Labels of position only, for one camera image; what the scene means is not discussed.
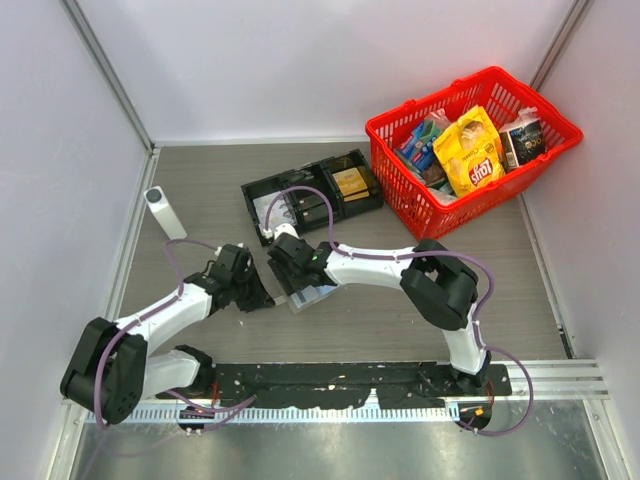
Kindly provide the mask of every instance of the yellow package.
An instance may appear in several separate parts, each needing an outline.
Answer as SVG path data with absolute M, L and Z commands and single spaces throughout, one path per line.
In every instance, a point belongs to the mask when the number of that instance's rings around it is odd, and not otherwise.
M 475 106 L 447 127 L 433 151 L 458 197 L 504 175 L 502 143 L 484 108 Z

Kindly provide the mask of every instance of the gray floor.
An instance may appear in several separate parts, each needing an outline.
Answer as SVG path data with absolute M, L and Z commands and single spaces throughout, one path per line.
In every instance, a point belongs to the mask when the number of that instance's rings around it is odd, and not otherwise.
M 491 428 L 522 416 L 500 403 Z M 168 437 L 171 424 L 123 424 L 104 437 L 85 426 L 71 478 L 136 480 L 606 479 L 581 401 L 538 401 L 529 422 L 502 438 L 452 422 L 230 425 Z M 164 445 L 152 448 L 158 442 Z M 116 458 L 114 453 L 133 455 Z
M 280 295 L 266 265 L 240 185 L 309 161 L 361 148 L 365 143 L 317 143 L 164 148 L 154 184 L 161 185 L 191 238 L 214 245 L 244 242 L 254 254 L 269 292 Z M 398 248 L 415 239 L 388 208 L 336 225 L 340 242 L 363 248 Z M 326 240 L 326 230 L 305 235 L 310 244 Z M 175 288 L 166 261 L 166 240 L 146 213 L 127 284 L 122 314 L 133 313 Z M 497 291 L 481 315 L 484 340 L 523 359 L 565 358 L 540 273 L 515 201 L 443 239 L 488 263 Z M 180 245 L 176 256 L 185 274 L 202 270 L 210 252 Z M 231 306 L 174 337 L 217 361 L 314 362 L 445 360 L 438 330 L 428 325 L 400 292 L 349 286 L 294 315 L 286 305 L 242 314 Z

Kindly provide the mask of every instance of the basket rim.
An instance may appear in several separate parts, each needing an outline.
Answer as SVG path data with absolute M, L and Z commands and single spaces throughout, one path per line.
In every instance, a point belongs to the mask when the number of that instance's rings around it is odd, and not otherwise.
M 426 185 L 423 185 L 422 183 L 420 183 L 413 175 L 410 174 L 407 167 L 393 153 L 391 148 L 389 148 L 389 146 L 382 139 L 382 137 L 380 137 L 380 135 L 377 134 L 375 130 L 376 127 L 374 127 L 374 125 L 385 120 L 387 117 L 391 115 L 395 116 L 397 113 L 400 113 L 402 111 L 407 111 L 407 114 L 408 114 L 411 111 L 417 110 L 422 106 L 422 104 L 427 103 L 434 96 L 440 95 L 444 90 L 448 88 L 461 88 L 461 86 L 464 83 L 470 83 L 470 82 L 477 83 L 477 80 L 479 77 L 483 77 L 492 73 L 497 73 L 499 75 L 502 75 L 509 82 L 512 82 L 512 85 L 509 85 L 510 88 L 515 88 L 522 92 L 526 92 L 526 95 L 534 95 L 535 97 L 537 97 L 536 104 L 537 105 L 543 104 L 545 109 L 551 110 L 553 114 L 557 117 L 558 121 L 563 123 L 564 126 L 567 128 L 567 130 L 571 131 L 573 134 L 571 137 L 568 137 L 568 138 L 565 137 L 565 141 L 560 145 L 556 145 L 555 147 L 552 147 L 547 152 L 538 156 L 538 158 L 536 158 L 534 161 L 529 162 L 526 165 L 523 165 L 522 167 L 518 168 L 514 172 L 516 175 L 523 175 L 531 170 L 537 169 L 543 163 L 555 160 L 561 153 L 575 147 L 584 138 L 584 134 L 582 130 L 580 130 L 580 128 L 578 128 L 576 125 L 571 123 L 564 115 L 562 115 L 558 111 L 558 109 L 555 106 L 553 106 L 547 99 L 545 99 L 542 95 L 540 95 L 540 93 L 533 90 L 530 86 L 520 82 L 511 74 L 509 74 L 506 70 L 498 66 L 490 66 L 483 70 L 480 70 L 479 72 L 469 75 L 467 77 L 454 80 L 449 87 L 440 89 L 437 92 L 434 92 L 430 95 L 422 97 L 419 100 L 415 100 L 415 99 L 407 100 L 402 105 L 396 108 L 393 108 L 391 110 L 388 110 L 387 112 L 384 112 L 368 120 L 365 125 L 365 132 L 367 133 L 371 141 L 377 143 L 382 148 L 382 151 L 385 154 L 385 156 L 391 160 L 391 162 L 396 168 L 404 169 L 408 173 L 407 175 L 405 175 L 405 178 L 414 187 L 416 187 L 424 196 L 428 198 L 433 208 L 437 209 L 441 213 L 444 213 L 444 214 L 452 213 L 462 208 L 467 203 L 475 202 L 476 200 L 479 200 L 483 196 L 489 195 L 490 192 L 500 188 L 502 185 L 504 185 L 505 183 L 513 179 L 514 176 L 504 175 L 503 177 L 490 182 L 484 187 L 479 188 L 469 193 L 468 195 L 465 195 L 464 197 L 458 198 L 458 200 L 451 203 L 450 205 L 442 205 L 435 198 L 435 196 L 429 191 L 429 188 Z

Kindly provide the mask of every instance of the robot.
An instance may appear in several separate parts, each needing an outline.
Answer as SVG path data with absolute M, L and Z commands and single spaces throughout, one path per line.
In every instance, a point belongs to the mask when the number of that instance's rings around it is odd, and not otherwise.
M 383 409 L 433 407 L 447 397 L 485 396 L 488 385 L 495 386 L 492 396 L 511 394 L 506 367 L 491 363 L 472 321 L 478 277 L 469 267 L 454 257 L 397 259 L 409 252 L 445 251 L 435 240 L 395 251 L 340 248 L 349 255 L 337 253 L 328 242 L 313 248 L 284 224 L 275 229 L 268 264 L 288 295 L 308 286 L 353 283 L 403 292 L 427 322 L 441 329 L 450 351 L 448 363 L 214 364 L 186 345 L 154 356 L 180 330 L 231 303 L 246 313 L 275 306 L 249 250 L 227 244 L 204 271 L 187 277 L 164 299 L 115 322 L 89 322 L 63 377 L 62 395 L 95 411 L 100 359 L 116 336 L 103 365 L 99 400 L 102 417 L 110 424 L 125 420 L 141 399 L 170 389 L 201 398 L 210 394 L 213 384 L 219 387 L 222 406 L 254 396 L 252 407 L 257 408 L 358 408 L 372 389 Z

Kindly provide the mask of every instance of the white wall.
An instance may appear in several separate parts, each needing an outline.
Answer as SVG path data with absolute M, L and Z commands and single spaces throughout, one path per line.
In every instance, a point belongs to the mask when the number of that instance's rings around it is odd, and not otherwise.
M 585 139 L 527 194 L 576 349 L 598 360 L 636 454 L 639 17 L 638 2 L 594 2 L 542 91 Z
M 3 2 L 0 50 L 0 478 L 28 480 L 145 154 L 58 2 Z
M 161 142 L 364 135 L 492 64 L 523 81 L 571 0 L 81 0 Z

